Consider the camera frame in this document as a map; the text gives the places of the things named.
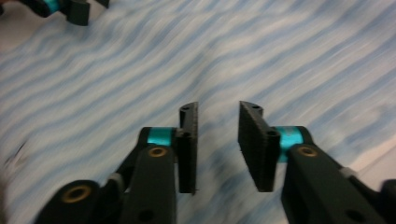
white striped fabric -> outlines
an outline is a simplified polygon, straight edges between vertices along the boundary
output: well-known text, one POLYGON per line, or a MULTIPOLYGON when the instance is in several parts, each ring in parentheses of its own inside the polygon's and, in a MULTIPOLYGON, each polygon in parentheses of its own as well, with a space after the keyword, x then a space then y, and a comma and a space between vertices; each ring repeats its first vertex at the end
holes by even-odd
POLYGON ((32 223, 68 182, 103 184, 142 127, 177 126, 177 109, 194 101, 198 192, 177 196, 178 223, 287 223, 284 165, 276 191, 258 193, 239 151, 241 100, 262 105, 271 125, 308 127, 358 171, 396 146, 393 1, 116 0, 108 10, 92 3, 89 27, 5 7, 0 171, 8 223, 32 223))

